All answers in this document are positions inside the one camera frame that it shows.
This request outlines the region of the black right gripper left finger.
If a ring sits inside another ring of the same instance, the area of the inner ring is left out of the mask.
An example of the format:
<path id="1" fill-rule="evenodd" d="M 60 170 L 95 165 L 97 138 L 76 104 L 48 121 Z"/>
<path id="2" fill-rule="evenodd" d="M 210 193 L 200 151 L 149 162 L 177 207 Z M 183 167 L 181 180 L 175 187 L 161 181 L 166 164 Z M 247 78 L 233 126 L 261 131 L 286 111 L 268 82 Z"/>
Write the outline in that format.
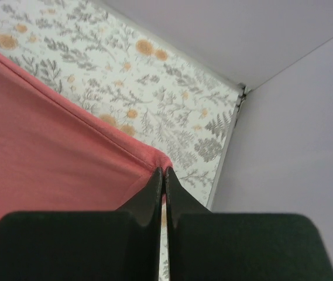
<path id="1" fill-rule="evenodd" d="M 163 172 L 115 211 L 0 219 L 0 280 L 157 280 Z"/>

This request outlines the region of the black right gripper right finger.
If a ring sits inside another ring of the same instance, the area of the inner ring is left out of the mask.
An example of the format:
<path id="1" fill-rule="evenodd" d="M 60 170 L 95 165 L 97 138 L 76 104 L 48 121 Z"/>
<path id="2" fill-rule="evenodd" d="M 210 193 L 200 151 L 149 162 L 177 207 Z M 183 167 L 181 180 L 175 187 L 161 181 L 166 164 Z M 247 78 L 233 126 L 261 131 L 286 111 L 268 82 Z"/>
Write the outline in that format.
<path id="1" fill-rule="evenodd" d="M 320 233 L 300 214 L 212 213 L 165 177 L 171 280 L 333 280 Z"/>

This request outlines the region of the pink t shirt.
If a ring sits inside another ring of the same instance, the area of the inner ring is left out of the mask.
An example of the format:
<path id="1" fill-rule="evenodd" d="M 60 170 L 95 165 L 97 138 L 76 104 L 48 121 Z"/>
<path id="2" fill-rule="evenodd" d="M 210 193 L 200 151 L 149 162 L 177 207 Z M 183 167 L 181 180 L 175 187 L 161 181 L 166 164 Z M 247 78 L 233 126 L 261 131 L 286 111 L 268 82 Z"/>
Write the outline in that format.
<path id="1" fill-rule="evenodd" d="M 171 160 L 0 54 L 0 219 L 13 211 L 112 211 Z"/>

